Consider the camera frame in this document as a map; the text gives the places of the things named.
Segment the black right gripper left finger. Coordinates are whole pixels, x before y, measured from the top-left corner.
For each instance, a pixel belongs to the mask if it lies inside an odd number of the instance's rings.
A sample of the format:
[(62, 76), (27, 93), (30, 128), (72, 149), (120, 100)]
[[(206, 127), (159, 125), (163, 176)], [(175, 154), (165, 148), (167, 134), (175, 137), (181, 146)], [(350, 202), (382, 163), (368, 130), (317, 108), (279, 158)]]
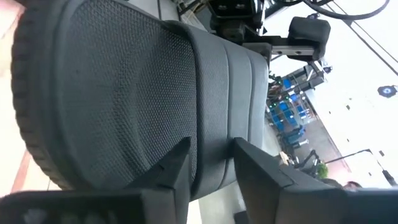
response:
[(2, 224), (186, 223), (190, 138), (119, 190), (27, 191), (1, 198)]

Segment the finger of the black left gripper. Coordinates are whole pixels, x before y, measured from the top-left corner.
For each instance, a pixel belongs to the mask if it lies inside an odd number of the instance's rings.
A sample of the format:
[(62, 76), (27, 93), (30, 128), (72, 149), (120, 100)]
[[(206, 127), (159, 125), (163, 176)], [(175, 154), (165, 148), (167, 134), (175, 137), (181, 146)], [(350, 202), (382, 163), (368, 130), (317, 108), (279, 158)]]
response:
[(310, 46), (314, 52), (311, 55), (288, 55), (289, 59), (299, 61), (320, 60), (326, 51), (326, 44), (330, 36), (331, 26), (328, 21), (294, 17), (290, 23), (288, 43), (295, 46)]

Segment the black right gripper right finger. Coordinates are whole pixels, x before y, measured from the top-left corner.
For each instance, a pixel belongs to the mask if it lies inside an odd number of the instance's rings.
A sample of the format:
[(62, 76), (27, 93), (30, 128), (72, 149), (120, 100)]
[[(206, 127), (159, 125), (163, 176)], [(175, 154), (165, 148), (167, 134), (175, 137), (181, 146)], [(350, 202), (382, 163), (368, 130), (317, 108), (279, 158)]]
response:
[(253, 223), (397, 223), (397, 189), (345, 190), (279, 162), (243, 138), (234, 166)]

